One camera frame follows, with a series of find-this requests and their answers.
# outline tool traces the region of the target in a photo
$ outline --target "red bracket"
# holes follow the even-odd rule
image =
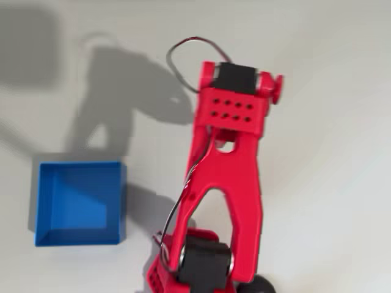
[[[262,136],[269,103],[278,102],[283,77],[273,80],[270,73],[263,71],[257,94],[246,95],[210,87],[213,75],[214,63],[204,62],[188,171],[211,141],[183,191],[172,235],[169,266],[172,270],[177,269],[188,221],[203,196],[217,188],[225,193],[233,223],[230,247],[235,262],[231,278],[247,283],[257,270],[262,225],[256,160],[258,140]],[[211,126],[211,134],[206,126]],[[218,140],[234,141],[234,149],[229,153],[220,152],[216,148]]]

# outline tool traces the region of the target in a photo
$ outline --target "blue box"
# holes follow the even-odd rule
[[[36,246],[118,244],[125,237],[121,162],[42,162]]]

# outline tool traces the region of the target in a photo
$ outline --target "wheel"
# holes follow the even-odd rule
[[[276,293],[274,286],[265,278],[255,275],[251,283],[241,283],[238,293]]]

